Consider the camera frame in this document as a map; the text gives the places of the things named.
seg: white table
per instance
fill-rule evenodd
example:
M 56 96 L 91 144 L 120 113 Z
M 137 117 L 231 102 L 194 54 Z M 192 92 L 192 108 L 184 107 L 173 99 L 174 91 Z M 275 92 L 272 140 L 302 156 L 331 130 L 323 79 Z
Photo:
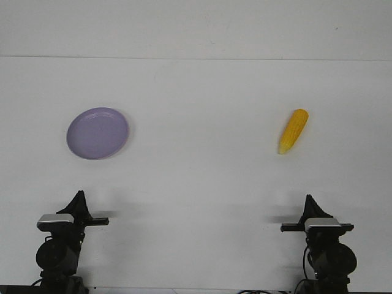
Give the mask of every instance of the white table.
M 84 189 L 108 227 L 87 228 L 87 285 L 292 289 L 301 277 L 304 198 L 355 229 L 351 291 L 387 291 L 392 63 L 0 58 L 2 281 L 39 269 L 40 215 Z M 107 106 L 130 122 L 127 145 L 83 160 L 71 120 Z M 287 118 L 309 122 L 277 154 Z

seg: black cable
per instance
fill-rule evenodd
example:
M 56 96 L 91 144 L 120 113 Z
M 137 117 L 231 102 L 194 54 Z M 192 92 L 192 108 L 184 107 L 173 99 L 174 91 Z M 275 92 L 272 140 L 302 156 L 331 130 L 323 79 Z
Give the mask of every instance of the black cable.
M 309 280 L 306 274 L 306 268 L 305 268 L 305 257 L 306 257 L 306 251 L 309 249 L 308 246 L 306 246 L 305 250 L 304 250 L 304 256 L 302 257 L 302 269 L 304 270 L 304 275 L 305 275 L 305 279 Z
M 238 292 L 237 294 L 245 294 L 245 293 L 249 293 L 249 294 L 261 294 L 261 293 L 270 294 L 270 292 L 263 291 L 263 290 L 242 290 L 242 291 Z
M 300 280 L 300 281 L 298 282 L 298 284 L 295 286 L 295 290 L 294 290 L 294 293 L 293 293 L 293 294 L 296 294 L 296 291 L 297 291 L 298 287 L 299 287 L 300 284 L 301 284 L 302 282 L 304 282 L 304 281 L 307 281 L 307 279 L 302 279 L 302 280 Z
M 39 282 L 41 282 L 41 281 L 42 281 L 42 279 L 36 280 L 34 283 L 31 284 L 31 286 L 33 287 L 33 286 L 37 285 Z

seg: corn cob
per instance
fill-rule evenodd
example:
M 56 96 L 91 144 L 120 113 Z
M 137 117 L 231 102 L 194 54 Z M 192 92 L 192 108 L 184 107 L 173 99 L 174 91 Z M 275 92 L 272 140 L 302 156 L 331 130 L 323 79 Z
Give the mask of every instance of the corn cob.
M 288 121 L 286 129 L 281 136 L 279 154 L 285 154 L 294 145 L 296 139 L 300 136 L 308 117 L 309 115 L 306 110 L 297 109 L 293 112 L 293 115 Z

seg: plate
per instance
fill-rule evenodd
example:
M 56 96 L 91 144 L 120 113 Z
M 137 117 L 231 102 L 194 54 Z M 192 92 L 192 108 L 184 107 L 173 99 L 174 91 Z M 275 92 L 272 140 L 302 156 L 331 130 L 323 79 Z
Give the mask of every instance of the plate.
M 102 159 L 119 151 L 128 138 L 126 118 L 107 107 L 89 109 L 78 115 L 67 132 L 69 149 L 85 159 Z

